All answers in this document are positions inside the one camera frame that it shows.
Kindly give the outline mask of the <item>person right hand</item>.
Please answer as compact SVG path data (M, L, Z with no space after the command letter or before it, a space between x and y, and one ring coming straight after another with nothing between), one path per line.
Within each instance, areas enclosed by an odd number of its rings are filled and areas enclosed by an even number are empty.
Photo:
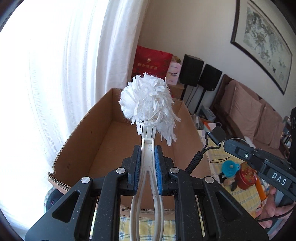
M295 202L293 202L293 204L291 204L291 205L276 207L276 204L274 201L274 196L276 194L276 191L277 191L276 188L270 186L269 196L267 197L267 202L266 202L264 208L262 209L262 213L260 215L259 220L285 214L286 212L292 210L292 208L295 206ZM278 218L279 220L282 220L282 221L279 224L279 226L277 227L276 232L278 232L284 226L284 224L287 222L287 220L291 214L292 213L289 213L282 218ZM260 225L263 228L270 228L272 224L273 224L272 220L260 222Z

